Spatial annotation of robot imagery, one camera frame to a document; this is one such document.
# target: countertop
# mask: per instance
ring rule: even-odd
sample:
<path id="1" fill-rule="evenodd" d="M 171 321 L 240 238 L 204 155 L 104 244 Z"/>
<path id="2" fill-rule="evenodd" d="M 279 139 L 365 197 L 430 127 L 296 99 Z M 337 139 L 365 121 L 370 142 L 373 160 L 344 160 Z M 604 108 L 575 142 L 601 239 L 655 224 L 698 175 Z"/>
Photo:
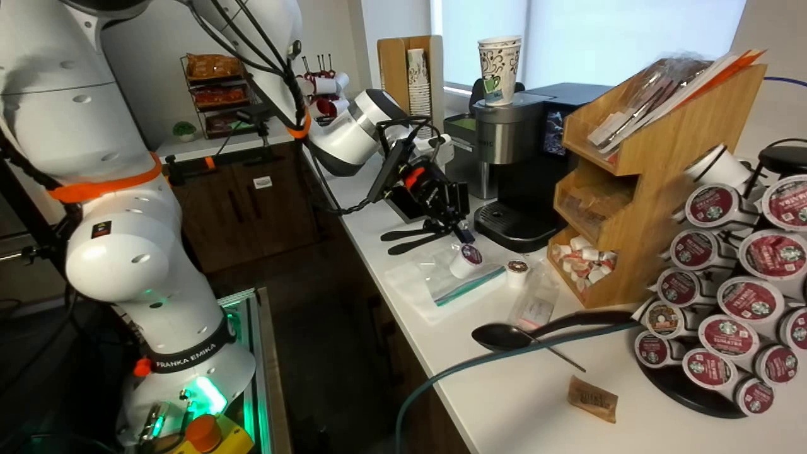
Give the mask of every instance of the countertop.
<path id="1" fill-rule="evenodd" d="M 378 166 L 382 156 L 373 156 L 355 176 L 327 176 L 344 208 L 355 204 L 369 191 Z M 510 315 L 515 297 L 508 290 L 508 276 L 436 308 L 419 278 L 419 261 L 435 250 L 451 253 L 457 248 L 451 238 L 430 244 L 431 250 L 390 257 L 382 235 L 417 224 L 403 224 L 383 203 L 344 216 L 344 224 L 430 377 L 488 353 L 472 341 L 472 330 Z M 523 257 L 537 268 L 544 257 L 544 253 L 515 254 L 500 250 L 480 235 L 477 239 L 494 250 L 496 261 Z M 583 305 L 563 288 L 561 278 L 552 276 L 552 279 L 561 288 L 552 317 L 580 310 Z M 807 422 L 807 370 L 776 389 L 773 411 L 749 419 L 717 419 L 660 394 L 635 366 L 628 341 L 631 332 L 610 332 L 561 345 L 564 355 L 585 366 L 585 373 L 551 350 L 533 350 L 450 377 L 436 383 L 436 394 L 467 447 L 480 454 L 799 454 L 807 450 L 807 431 L 802 428 Z M 567 404 L 572 377 L 619 397 L 615 424 Z"/>

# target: coffee maker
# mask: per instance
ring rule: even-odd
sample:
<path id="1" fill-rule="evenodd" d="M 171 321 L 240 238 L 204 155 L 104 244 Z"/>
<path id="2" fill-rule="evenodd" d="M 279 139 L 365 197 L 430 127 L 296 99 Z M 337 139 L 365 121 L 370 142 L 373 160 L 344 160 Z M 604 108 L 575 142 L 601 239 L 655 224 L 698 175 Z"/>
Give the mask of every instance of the coffee maker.
<path id="1" fill-rule="evenodd" d="M 488 194 L 474 211 L 480 235 L 508 250 L 533 253 L 563 229 L 552 197 L 556 185 L 572 170 L 572 156 L 563 148 L 564 117 L 605 90 L 591 83 L 556 83 L 518 90 L 512 104 L 488 99 L 472 104 L 461 132 L 470 155 L 453 152 L 446 172 L 451 180 L 472 180 L 467 181 L 472 194 Z M 451 172 L 457 160 L 465 160 L 465 175 Z"/>

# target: black coffee maker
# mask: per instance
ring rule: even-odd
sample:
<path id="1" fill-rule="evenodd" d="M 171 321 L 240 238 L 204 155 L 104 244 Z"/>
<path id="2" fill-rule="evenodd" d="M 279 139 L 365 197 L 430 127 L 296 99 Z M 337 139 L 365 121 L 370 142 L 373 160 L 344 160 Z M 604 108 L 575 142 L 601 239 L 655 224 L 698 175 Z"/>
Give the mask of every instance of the black coffee maker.
<path id="1" fill-rule="evenodd" d="M 512 104 L 472 104 L 474 152 L 490 170 L 494 203 L 474 211 L 474 229 L 515 253 L 533 253 L 564 228 L 552 210 L 556 185 L 572 170 L 563 148 L 564 117 L 609 85 L 556 83 L 518 90 Z"/>

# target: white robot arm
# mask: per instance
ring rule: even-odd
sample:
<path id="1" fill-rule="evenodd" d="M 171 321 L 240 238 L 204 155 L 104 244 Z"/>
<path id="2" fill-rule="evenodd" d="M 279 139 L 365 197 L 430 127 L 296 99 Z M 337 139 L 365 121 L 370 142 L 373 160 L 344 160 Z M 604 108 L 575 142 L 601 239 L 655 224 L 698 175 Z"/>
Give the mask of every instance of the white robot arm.
<path id="1" fill-rule="evenodd" d="M 261 99 L 287 129 L 319 129 L 291 74 L 301 52 L 296 0 L 187 6 L 247 64 Z M 182 250 L 182 210 L 102 51 L 104 26 L 146 8 L 150 0 L 0 0 L 3 136 L 61 185 L 54 194 L 64 204 L 82 210 L 66 278 L 87 297 L 111 302 L 151 363 L 122 406 L 126 447 L 179 431 L 189 409 L 223 411 L 256 373 L 253 353 L 233 341 L 210 283 Z M 377 124 L 402 117 L 383 90 L 365 90 L 306 143 L 334 175 L 354 175 L 377 148 Z"/>

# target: white countertop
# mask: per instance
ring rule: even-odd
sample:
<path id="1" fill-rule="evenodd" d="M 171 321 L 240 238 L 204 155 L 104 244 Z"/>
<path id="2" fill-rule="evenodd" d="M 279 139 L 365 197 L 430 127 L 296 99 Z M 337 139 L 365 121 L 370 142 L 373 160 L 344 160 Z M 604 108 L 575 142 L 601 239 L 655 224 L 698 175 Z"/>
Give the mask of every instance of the white countertop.
<path id="1" fill-rule="evenodd" d="M 382 156 L 373 156 L 359 176 L 331 176 L 344 208 L 359 203 Z M 430 377 L 488 353 L 472 341 L 472 330 L 490 321 L 504 321 L 512 308 L 508 278 L 467 293 L 446 308 L 430 305 L 426 283 L 417 278 L 419 250 L 390 257 L 382 235 L 403 223 L 383 203 L 344 216 L 344 224 L 363 257 L 378 293 L 387 297 L 412 350 Z M 451 250 L 453 238 L 430 248 Z M 556 315 L 580 310 L 563 288 Z M 436 392 L 451 413 L 467 447 L 480 454 L 802 454 L 807 452 L 807 355 L 794 383 L 776 389 L 776 404 L 757 419 L 715 419 L 696 413 L 660 394 L 635 366 L 628 336 L 561 345 L 583 363 L 580 373 L 548 350 L 534 350 L 443 378 Z M 619 394 L 615 424 L 601 422 L 567 404 L 567 383 L 577 377 Z"/>

